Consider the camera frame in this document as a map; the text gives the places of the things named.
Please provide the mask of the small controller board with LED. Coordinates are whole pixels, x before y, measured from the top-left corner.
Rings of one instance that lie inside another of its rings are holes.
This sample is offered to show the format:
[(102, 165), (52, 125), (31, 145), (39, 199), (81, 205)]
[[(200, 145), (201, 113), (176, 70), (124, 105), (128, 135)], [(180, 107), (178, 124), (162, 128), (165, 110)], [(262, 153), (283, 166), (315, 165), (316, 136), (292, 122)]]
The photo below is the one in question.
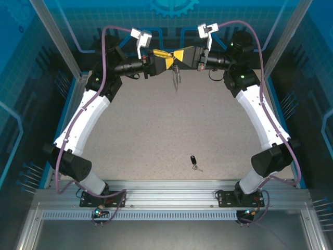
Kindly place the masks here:
[(251, 209), (241, 212), (240, 216), (241, 217), (254, 216), (258, 211), (260, 211), (260, 208), (258, 208), (258, 207), (251, 208)]
[(93, 213), (93, 218), (100, 218), (109, 214), (109, 211), (105, 210), (104, 205), (99, 205)]

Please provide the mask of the metal sheet shelf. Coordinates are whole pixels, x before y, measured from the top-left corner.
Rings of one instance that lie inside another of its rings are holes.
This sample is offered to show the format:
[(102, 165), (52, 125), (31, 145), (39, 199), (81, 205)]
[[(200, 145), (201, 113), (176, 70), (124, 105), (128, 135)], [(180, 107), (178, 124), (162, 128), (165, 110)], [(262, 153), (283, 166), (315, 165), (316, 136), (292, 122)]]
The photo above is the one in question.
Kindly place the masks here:
[(273, 213), (259, 224), (234, 221), (44, 220), (24, 233), (15, 250), (314, 250), (297, 214)]

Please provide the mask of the aluminium upright post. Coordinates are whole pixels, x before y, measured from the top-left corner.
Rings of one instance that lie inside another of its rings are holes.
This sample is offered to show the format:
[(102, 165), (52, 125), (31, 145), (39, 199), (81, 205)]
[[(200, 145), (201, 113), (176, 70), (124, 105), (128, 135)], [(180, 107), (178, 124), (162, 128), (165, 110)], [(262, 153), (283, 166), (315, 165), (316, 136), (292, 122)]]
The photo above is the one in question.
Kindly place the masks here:
[(275, 48), (273, 49), (270, 57), (264, 68), (264, 78), (268, 79), (273, 69), (275, 68), (278, 60), (286, 49), (291, 38), (295, 34), (300, 22), (305, 16), (308, 8), (310, 7), (313, 0), (299, 0), (294, 12), (292, 13), (281, 37), (279, 38)]
[(78, 50), (60, 0), (29, 0), (63, 60), (77, 79), (82, 78)]

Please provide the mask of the blue table side rail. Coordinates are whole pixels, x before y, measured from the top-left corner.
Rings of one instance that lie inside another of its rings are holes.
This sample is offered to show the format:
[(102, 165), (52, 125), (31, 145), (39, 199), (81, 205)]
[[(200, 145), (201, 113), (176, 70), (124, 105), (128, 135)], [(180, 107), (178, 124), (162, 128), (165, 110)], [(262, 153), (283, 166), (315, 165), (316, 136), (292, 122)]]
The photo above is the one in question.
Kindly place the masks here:
[[(273, 106), (272, 110), (274, 111), (276, 118), (279, 120), (281, 126), (284, 128), (284, 130), (287, 133), (289, 133), (286, 121), (284, 119), (283, 111), (280, 106), (280, 101), (278, 99), (278, 96), (277, 96), (277, 93), (276, 93), (276, 90), (273, 85), (273, 81), (272, 81), (271, 77), (268, 77), (268, 79), (266, 80), (266, 87), (267, 87), (268, 95), (271, 99), (271, 103)], [(297, 168), (296, 168), (294, 161), (292, 161), (292, 163), (291, 163), (291, 170), (294, 175), (294, 179), (297, 179), (298, 172), (297, 172)], [(296, 185), (296, 187), (299, 189), (306, 189), (306, 184), (305, 184), (305, 181), (304, 181), (304, 178), (302, 175), (301, 175), (301, 180), (300, 180), (299, 184)]]
[[(87, 82), (88, 74), (89, 74), (88, 71), (84, 71), (82, 73), (81, 80), (73, 78), (70, 90), (66, 97), (64, 107), (62, 109), (62, 113), (60, 116), (60, 120), (58, 123), (58, 127), (53, 142), (55, 141), (56, 138), (58, 138), (62, 134), (67, 124), (71, 120), (73, 114), (75, 113), (77, 107), (79, 106), (79, 103), (83, 96), (84, 86)], [(46, 165), (44, 168), (42, 179), (39, 184), (39, 189), (47, 189), (49, 187), (52, 175), (53, 175), (53, 168), (51, 167), (48, 160), (46, 160)]]

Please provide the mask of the aluminium frame rail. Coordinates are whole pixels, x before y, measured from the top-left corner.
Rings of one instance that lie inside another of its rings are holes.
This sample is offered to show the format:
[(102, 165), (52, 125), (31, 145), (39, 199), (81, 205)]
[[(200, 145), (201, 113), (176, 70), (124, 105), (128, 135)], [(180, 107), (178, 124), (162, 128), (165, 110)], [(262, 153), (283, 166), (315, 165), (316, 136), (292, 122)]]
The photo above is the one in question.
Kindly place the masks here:
[[(217, 190), (234, 189), (236, 180), (157, 180), (157, 181), (108, 181), (111, 190), (127, 190), (127, 210), (217, 210), (214, 193)], [(313, 204), (307, 189), (271, 180), (265, 185), (271, 210), (312, 209)], [(75, 210), (79, 199), (77, 186), (70, 185), (58, 195), (54, 189), (37, 190), (32, 209)]]

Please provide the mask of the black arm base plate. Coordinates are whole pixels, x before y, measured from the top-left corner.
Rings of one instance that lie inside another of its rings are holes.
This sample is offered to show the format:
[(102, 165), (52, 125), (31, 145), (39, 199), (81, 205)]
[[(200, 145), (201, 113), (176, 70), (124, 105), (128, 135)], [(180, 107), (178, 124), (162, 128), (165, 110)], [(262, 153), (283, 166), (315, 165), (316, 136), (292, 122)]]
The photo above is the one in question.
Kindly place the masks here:
[(125, 202), (126, 195), (123, 196), (123, 193), (109, 198), (99, 198), (92, 196), (87, 192), (82, 192), (79, 206), (85, 208), (97, 208), (99, 205), (104, 205), (106, 208), (116, 208), (118, 205), (124, 207)]
[(220, 208), (261, 208), (265, 206), (263, 195), (258, 191), (249, 195), (236, 196), (234, 191), (218, 190), (215, 192), (215, 198)]

